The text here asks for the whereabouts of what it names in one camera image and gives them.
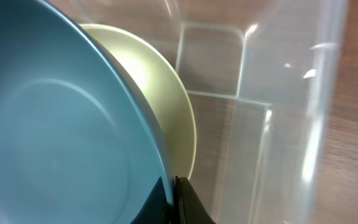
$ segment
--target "brown wooden surface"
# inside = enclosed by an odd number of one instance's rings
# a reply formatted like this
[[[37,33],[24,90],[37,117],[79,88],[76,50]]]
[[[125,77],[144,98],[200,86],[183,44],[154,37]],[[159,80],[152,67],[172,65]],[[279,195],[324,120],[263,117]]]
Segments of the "brown wooden surface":
[[[197,19],[197,15],[203,12],[204,18],[209,16],[206,19],[207,21],[216,20],[218,22],[224,21],[236,24],[239,17],[242,22],[253,18],[259,12],[258,9],[263,8],[264,5],[270,2],[269,0],[214,0],[213,2],[218,1],[221,1],[222,5],[227,6],[224,8],[228,9],[228,12],[223,11],[222,13],[220,8],[213,8],[211,4],[206,4],[203,0],[193,0],[192,4],[195,7],[192,7],[192,11],[189,11],[188,16]],[[71,6],[67,3],[64,3],[67,1],[53,0],[52,2],[57,3],[62,8],[66,7],[63,10],[69,14],[74,15],[78,13],[70,8]],[[250,13],[243,14],[245,8],[254,10],[248,10]],[[150,31],[151,35],[155,34],[155,28],[152,30]],[[157,41],[152,44],[157,46],[156,48],[166,55],[163,52],[166,49],[164,46],[170,45],[170,42]],[[196,52],[188,53],[195,55],[197,50],[193,49]],[[168,59],[170,63],[174,64],[175,56],[172,56],[172,58],[168,56]],[[198,75],[200,74],[198,72],[200,68],[195,67],[191,69]],[[191,75],[192,71],[182,71],[185,74],[182,77],[184,79],[183,82],[187,83],[186,85],[191,89],[217,93],[233,92],[231,80],[223,80],[219,77],[213,77],[214,80],[207,80],[202,77],[201,73],[201,77],[197,80],[198,83],[195,83],[194,77],[186,77],[186,74]],[[235,74],[236,71],[229,71],[229,73]],[[211,205],[214,195],[213,186],[217,181],[216,173],[219,160],[224,157],[224,148],[227,144],[224,139],[225,135],[227,135],[225,130],[227,129],[227,124],[230,123],[233,105],[228,100],[200,96],[191,97],[191,100],[195,107],[199,132],[197,165],[193,173],[193,177],[196,178],[192,184],[199,193],[200,199],[207,210],[211,211],[213,210]],[[329,118],[326,144],[319,161],[317,177],[317,193],[315,206],[311,214],[311,223],[358,224],[358,0],[350,0],[349,4],[349,14],[344,45],[342,47],[342,57],[339,62],[333,108]]]
[[[313,223],[358,223],[358,0],[350,0]]]

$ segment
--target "transparent bin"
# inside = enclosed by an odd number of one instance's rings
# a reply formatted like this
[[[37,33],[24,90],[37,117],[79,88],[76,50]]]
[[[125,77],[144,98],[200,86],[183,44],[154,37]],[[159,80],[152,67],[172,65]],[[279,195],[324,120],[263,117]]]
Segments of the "transparent bin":
[[[197,125],[191,183],[217,223],[306,223],[346,0],[51,0],[175,68]]]

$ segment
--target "blue plate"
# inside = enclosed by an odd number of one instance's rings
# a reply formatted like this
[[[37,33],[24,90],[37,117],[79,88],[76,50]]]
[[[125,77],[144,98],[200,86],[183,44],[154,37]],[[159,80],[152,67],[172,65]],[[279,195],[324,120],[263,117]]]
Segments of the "blue plate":
[[[41,0],[0,0],[0,223],[130,223],[159,177],[161,130],[139,90]]]

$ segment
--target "wooden floor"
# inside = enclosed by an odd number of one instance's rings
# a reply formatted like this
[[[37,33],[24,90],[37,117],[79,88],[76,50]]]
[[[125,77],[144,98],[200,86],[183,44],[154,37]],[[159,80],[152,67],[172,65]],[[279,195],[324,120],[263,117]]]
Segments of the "wooden floor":
[[[110,9],[109,0],[95,0],[101,2],[103,7],[95,10],[107,12]],[[268,0],[260,1],[224,1],[227,4],[239,2],[253,2],[256,9],[263,7],[263,4],[269,3]],[[75,17],[76,12],[69,6],[68,1],[53,0],[66,13]],[[194,15],[200,11],[208,11],[208,4],[202,3],[203,0],[194,0]],[[221,19],[224,22],[232,22],[235,16],[242,16],[241,5],[233,5],[230,9],[234,13],[223,13],[221,17],[213,17],[217,12],[206,13],[204,16],[211,16],[208,20]],[[114,13],[111,13],[110,20],[115,20]],[[145,33],[151,32],[158,34],[158,27],[147,27],[147,22],[142,26]],[[225,44],[237,44],[236,40],[230,40]],[[165,54],[166,49],[174,49],[169,41],[159,43],[156,46],[174,64],[175,57]],[[206,72],[202,68],[192,68],[193,72],[203,74]],[[230,74],[236,71],[225,70]],[[200,77],[197,82],[193,76],[183,76],[183,82],[186,87],[199,91],[216,91],[220,93],[233,93],[232,82],[237,80],[221,79],[213,77],[212,80]],[[213,100],[208,97],[192,96],[193,107],[198,120],[198,152],[196,158],[196,167],[192,182],[199,193],[200,199],[209,212],[214,210],[212,198],[216,193],[213,186],[219,179],[218,167],[219,160],[225,156],[226,148],[225,136],[228,135],[225,130],[232,116],[232,102],[230,100]],[[329,117],[328,132],[326,134],[326,143],[319,161],[318,167],[318,187],[316,193],[315,206],[311,216],[311,223],[314,224],[358,224],[358,0],[350,0],[349,15],[347,20],[346,32],[344,36],[344,45],[342,47],[342,57],[339,62],[339,71],[337,75],[336,89],[334,92],[333,108]]]

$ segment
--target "yellow plate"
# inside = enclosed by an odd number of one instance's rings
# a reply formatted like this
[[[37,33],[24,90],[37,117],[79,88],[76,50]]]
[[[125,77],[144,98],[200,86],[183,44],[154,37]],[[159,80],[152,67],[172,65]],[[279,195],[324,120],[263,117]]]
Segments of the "yellow plate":
[[[196,123],[189,97],[175,70],[157,50],[134,34],[101,24],[80,26],[136,82],[163,132],[173,175],[190,178],[196,156]]]

